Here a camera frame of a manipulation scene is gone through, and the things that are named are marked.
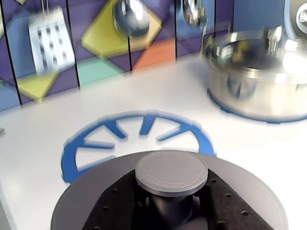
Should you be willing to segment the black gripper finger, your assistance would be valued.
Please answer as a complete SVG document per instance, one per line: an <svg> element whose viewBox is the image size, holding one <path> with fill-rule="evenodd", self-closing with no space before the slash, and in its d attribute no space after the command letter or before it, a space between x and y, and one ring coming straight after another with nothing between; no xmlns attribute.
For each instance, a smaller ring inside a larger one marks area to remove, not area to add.
<svg viewBox="0 0 307 230"><path fill-rule="evenodd" d="M272 230L245 200L213 171L196 193L209 230Z"/></svg>
<svg viewBox="0 0 307 230"><path fill-rule="evenodd" d="M136 182L130 171L98 198L83 230L152 230L150 195Z"/></svg>

